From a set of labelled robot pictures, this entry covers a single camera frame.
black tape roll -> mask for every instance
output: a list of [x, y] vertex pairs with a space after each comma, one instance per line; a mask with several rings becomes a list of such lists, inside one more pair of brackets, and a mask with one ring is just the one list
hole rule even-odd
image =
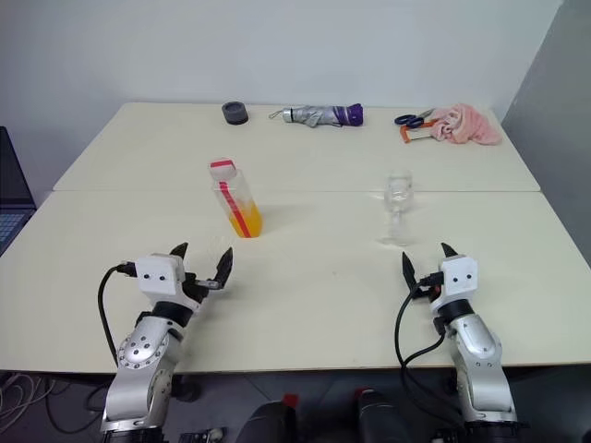
[[242, 102], [225, 103], [222, 112], [230, 125], [242, 125], [248, 121], [247, 107]]

white table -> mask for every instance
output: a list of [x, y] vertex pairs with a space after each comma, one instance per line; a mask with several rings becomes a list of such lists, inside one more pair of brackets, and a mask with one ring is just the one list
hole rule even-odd
[[[238, 239], [210, 192], [55, 192], [0, 258], [3, 369], [114, 372], [96, 306], [104, 271], [189, 241], [187, 269], [235, 269], [189, 324], [178, 370], [397, 366], [393, 321], [407, 288], [401, 251], [380, 245], [382, 202], [369, 193], [270, 193], [258, 239]], [[539, 193], [417, 193], [407, 214], [418, 273], [439, 242], [478, 260], [474, 309], [501, 337], [506, 365], [591, 362], [591, 272]], [[106, 290], [115, 340], [148, 301], [114, 275]], [[411, 305], [404, 353], [435, 341], [426, 303]], [[418, 365], [449, 365], [444, 350]]]
[[249, 121], [230, 126], [219, 104], [128, 103], [84, 150], [55, 190], [206, 190], [207, 165], [227, 156], [254, 189], [371, 191], [396, 167], [412, 171], [419, 191], [538, 191], [511, 141], [453, 145], [434, 139], [405, 145], [400, 114], [366, 108], [361, 127], [287, 124], [268, 114], [282, 106], [248, 105]]

bottle cap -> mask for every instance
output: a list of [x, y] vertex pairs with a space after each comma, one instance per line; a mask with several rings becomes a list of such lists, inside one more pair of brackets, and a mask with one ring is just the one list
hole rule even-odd
[[210, 163], [210, 174], [216, 182], [224, 182], [236, 177], [236, 167], [230, 159], [217, 159]]

plastic bottle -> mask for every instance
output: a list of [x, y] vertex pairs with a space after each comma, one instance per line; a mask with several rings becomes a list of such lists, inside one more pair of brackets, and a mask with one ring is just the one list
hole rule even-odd
[[242, 171], [230, 159], [218, 159], [210, 163], [210, 174], [214, 180], [213, 192], [236, 233], [243, 238], [258, 237], [262, 217]]

orange liquid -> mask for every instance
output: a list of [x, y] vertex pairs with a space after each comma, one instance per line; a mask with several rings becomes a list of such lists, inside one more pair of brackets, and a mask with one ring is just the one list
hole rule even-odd
[[260, 231], [262, 230], [262, 217], [260, 216], [259, 208], [257, 208], [255, 202], [251, 201], [250, 205], [246, 209], [240, 208], [240, 214], [242, 215], [242, 220], [244, 220], [244, 224], [246, 225], [250, 235], [246, 235], [246, 233], [243, 232], [242, 227], [235, 215], [230, 213], [230, 223], [232, 223], [232, 226], [234, 227], [234, 230], [238, 236], [242, 238], [258, 237], [260, 235]]

